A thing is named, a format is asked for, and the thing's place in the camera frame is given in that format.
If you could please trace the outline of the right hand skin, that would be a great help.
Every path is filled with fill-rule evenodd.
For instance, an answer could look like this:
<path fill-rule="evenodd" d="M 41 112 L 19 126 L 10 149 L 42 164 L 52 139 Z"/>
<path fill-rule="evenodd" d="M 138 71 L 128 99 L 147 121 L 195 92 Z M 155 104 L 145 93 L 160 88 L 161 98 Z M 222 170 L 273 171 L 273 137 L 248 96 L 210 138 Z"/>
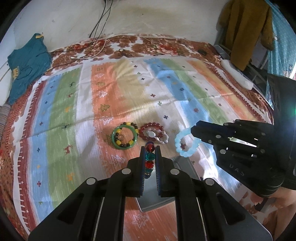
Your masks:
<path fill-rule="evenodd" d="M 280 187 L 272 197 L 276 198 L 277 221 L 273 238 L 276 240 L 287 228 L 295 215 L 295 190 Z"/>

